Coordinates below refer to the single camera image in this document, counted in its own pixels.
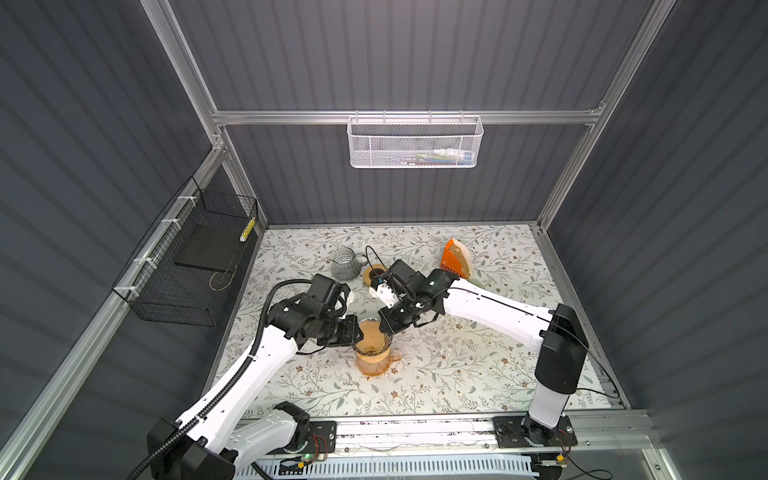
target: floral pattern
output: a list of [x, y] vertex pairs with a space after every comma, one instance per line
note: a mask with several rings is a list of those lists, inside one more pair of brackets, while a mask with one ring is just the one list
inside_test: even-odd
[[[443, 247], [451, 238], [472, 253], [472, 279], [483, 288], [534, 305], [554, 307], [560, 302], [527, 225], [268, 230], [218, 375], [230, 368], [253, 338], [263, 299], [275, 283], [311, 278], [315, 273], [330, 276], [328, 257], [336, 248], [351, 247], [362, 253], [368, 244], [386, 265], [399, 258], [427, 273], [439, 266]], [[362, 275], [347, 283], [356, 295], [349, 312], [361, 319], [376, 316], [381, 305], [368, 294]], [[274, 301], [302, 288], [288, 286]], [[310, 341], [303, 351], [315, 348]], [[269, 381], [245, 418], [260, 418], [285, 400], [314, 417], [519, 411], [528, 408], [536, 386], [536, 354], [502, 333], [463, 318], [441, 317], [432, 325], [404, 330], [392, 340], [392, 351], [402, 360], [377, 377], [366, 377], [357, 369], [351, 348], [296, 356]], [[601, 389], [589, 362], [584, 364], [580, 385]], [[567, 408], [609, 407], [603, 396], [578, 391]]]

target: black mounting plate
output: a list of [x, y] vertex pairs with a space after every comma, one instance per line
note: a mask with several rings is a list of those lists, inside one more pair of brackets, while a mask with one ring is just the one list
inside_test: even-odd
[[285, 449], [274, 449], [268, 455], [301, 455], [304, 453], [315, 453], [315, 441], [312, 435], [322, 437], [326, 441], [319, 440], [317, 443], [318, 453], [333, 453], [336, 450], [336, 422], [310, 422], [310, 433], [306, 437], [306, 445], [298, 452], [286, 452]]
[[[523, 449], [526, 447], [539, 446], [528, 441], [527, 429], [523, 426], [525, 415], [504, 415], [493, 417], [493, 432], [496, 435], [496, 442], [500, 449]], [[549, 440], [545, 447], [566, 446], [573, 447], [578, 445], [576, 433], [574, 432], [571, 420], [567, 416], [560, 417], [558, 423], [558, 437]]]

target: yellow marker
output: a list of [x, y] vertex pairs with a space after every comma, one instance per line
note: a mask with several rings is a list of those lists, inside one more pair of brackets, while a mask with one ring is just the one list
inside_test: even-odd
[[240, 235], [240, 241], [244, 242], [248, 240], [248, 235], [250, 235], [250, 231], [253, 230], [253, 226], [256, 225], [256, 218], [250, 219], [250, 222], [245, 226], [245, 230], [243, 230], [243, 234]]

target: robotic arm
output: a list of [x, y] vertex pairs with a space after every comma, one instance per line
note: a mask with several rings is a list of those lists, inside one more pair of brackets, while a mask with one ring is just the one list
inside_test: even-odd
[[[315, 275], [311, 282], [292, 282], [311, 286], [306, 293], [276, 303], [267, 314], [275, 289], [288, 282], [270, 292], [260, 319], [261, 324], [266, 318], [266, 326], [260, 326], [263, 335], [257, 348], [251, 343], [224, 377], [175, 422], [160, 420], [150, 430], [151, 454], [142, 464], [151, 466], [154, 478], [229, 480], [275, 448], [298, 451], [304, 446], [310, 417], [288, 402], [258, 422], [236, 429], [266, 382], [308, 339], [323, 347], [351, 346], [362, 339], [356, 316], [346, 315], [350, 295], [346, 284], [322, 275]], [[539, 353], [538, 384], [521, 427], [526, 437], [541, 445], [556, 437], [588, 347], [573, 309], [558, 305], [547, 310], [515, 302], [440, 269], [424, 277], [402, 260], [372, 279], [371, 293], [386, 304], [379, 311], [383, 333], [394, 335], [411, 325], [419, 328], [448, 314], [506, 333]], [[435, 312], [432, 320], [420, 323], [421, 315], [430, 310]], [[141, 473], [142, 464], [129, 478]]]

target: dark striped wall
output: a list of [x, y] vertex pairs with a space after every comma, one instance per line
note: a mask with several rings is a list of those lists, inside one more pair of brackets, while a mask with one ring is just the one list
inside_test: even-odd
[[474, 168], [362, 169], [346, 129], [231, 126], [271, 223], [535, 220], [581, 125], [489, 125]]
[[[593, 108], [649, 4], [171, 1], [220, 110]], [[228, 130], [271, 223], [375, 223], [535, 220], [582, 129], [486, 126], [441, 172], [353, 169], [342, 127]]]
[[550, 235], [685, 478], [768, 457], [768, 2], [678, 2]]
[[[0, 2], [0, 125], [3, 444], [210, 144], [143, 9], [128, 1]], [[126, 321], [111, 360], [99, 364], [94, 375], [104, 384], [89, 380], [76, 400], [89, 399], [95, 422], [133, 421], [118, 406], [126, 391], [143, 390], [120, 371], [153, 362], [167, 374], [165, 388], [185, 400], [205, 381], [206, 372], [173, 379], [174, 352], [215, 338], [137, 323]], [[80, 429], [84, 449], [100, 442], [86, 442], [92, 430], [73, 425], [68, 413], [61, 428]]]

